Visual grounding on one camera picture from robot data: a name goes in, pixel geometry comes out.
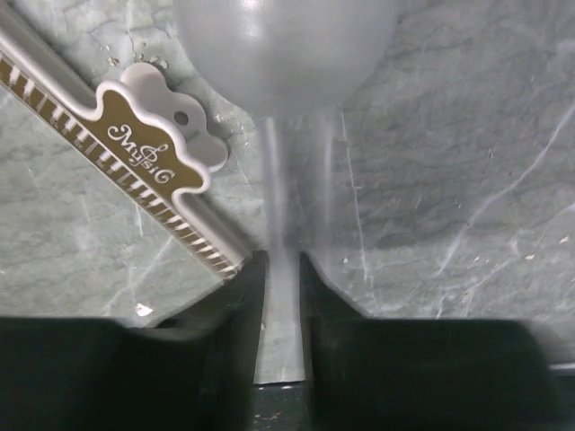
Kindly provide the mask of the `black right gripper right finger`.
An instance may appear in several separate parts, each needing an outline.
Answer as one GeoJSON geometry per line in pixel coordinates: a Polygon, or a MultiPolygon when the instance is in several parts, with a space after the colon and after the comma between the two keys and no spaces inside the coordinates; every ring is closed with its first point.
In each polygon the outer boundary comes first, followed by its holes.
{"type": "Polygon", "coordinates": [[[299,259],[313,430],[571,430],[574,397],[523,322],[381,319],[299,259]]]}

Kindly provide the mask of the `clear plastic litter scoop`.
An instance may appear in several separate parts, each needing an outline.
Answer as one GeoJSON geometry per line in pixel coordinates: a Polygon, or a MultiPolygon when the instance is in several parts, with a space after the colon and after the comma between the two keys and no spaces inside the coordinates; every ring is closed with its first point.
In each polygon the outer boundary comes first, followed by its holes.
{"type": "Polygon", "coordinates": [[[199,75],[253,120],[269,256],[256,379],[305,379],[302,251],[332,255],[337,110],[382,60],[395,1],[178,1],[174,20],[199,75]]]}

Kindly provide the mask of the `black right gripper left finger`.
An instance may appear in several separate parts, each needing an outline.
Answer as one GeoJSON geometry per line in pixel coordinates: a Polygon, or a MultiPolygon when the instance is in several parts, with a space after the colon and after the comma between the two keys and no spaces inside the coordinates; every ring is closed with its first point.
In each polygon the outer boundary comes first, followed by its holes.
{"type": "Polygon", "coordinates": [[[1,320],[4,430],[244,430],[268,257],[152,327],[1,320]]]}

